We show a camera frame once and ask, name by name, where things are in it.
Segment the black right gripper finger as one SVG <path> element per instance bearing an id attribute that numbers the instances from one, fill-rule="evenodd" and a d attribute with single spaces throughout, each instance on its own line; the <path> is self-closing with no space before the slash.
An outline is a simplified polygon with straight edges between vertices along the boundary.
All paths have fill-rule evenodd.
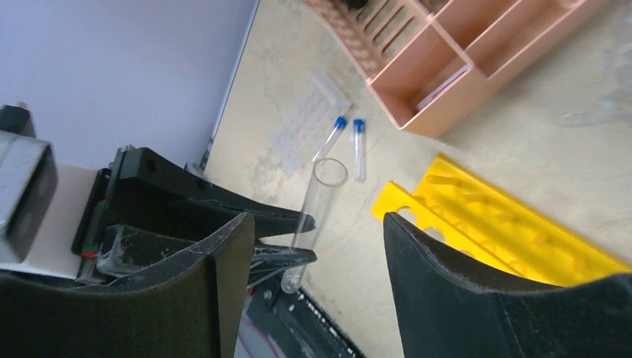
<path id="1" fill-rule="evenodd" d="M 498 270 L 383 218 L 407 357 L 629 357 L 631 276 L 561 287 Z"/>

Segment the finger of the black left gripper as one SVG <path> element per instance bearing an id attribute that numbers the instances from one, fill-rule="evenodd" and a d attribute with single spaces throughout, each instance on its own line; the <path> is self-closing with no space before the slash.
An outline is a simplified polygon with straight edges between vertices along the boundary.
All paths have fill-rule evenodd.
<path id="1" fill-rule="evenodd" d="M 118 224 L 108 227 L 98 251 L 98 271 L 123 277 L 158 263 L 189 246 L 193 241 L 160 235 Z M 287 269 L 301 267 L 317 259 L 314 251 L 268 245 L 255 241 L 247 287 L 251 288 Z"/>

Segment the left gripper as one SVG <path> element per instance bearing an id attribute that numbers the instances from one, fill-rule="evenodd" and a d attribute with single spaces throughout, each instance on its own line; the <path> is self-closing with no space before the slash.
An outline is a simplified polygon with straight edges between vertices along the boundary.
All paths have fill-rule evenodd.
<path id="1" fill-rule="evenodd" d="M 246 198 L 149 148 L 120 148 L 98 173 L 71 246 L 80 257 L 79 283 L 107 280 L 96 263 L 111 226 L 180 239 L 224 226 L 107 285 L 63 288 L 3 274 L 1 355 L 232 357 L 255 237 L 294 233 L 300 218 L 299 211 Z"/>

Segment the large clear test tube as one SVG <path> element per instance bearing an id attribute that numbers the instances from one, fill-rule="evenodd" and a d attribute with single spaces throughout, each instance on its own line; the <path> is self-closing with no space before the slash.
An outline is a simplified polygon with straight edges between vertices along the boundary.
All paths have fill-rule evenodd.
<path id="1" fill-rule="evenodd" d="M 313 164 L 301 218 L 291 243 L 293 249 L 315 249 L 332 212 L 334 200 L 347 178 L 347 167 L 340 160 L 325 157 Z"/>

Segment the yellow test tube rack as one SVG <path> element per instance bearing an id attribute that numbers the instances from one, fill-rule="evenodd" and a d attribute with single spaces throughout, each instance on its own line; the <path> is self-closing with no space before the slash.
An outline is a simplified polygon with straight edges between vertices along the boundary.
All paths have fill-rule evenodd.
<path id="1" fill-rule="evenodd" d="M 631 265 L 580 234 L 438 154 L 413 192 L 389 181 L 371 213 L 383 219 L 407 209 L 421 230 L 432 229 L 463 254 L 519 277 L 575 286 Z"/>

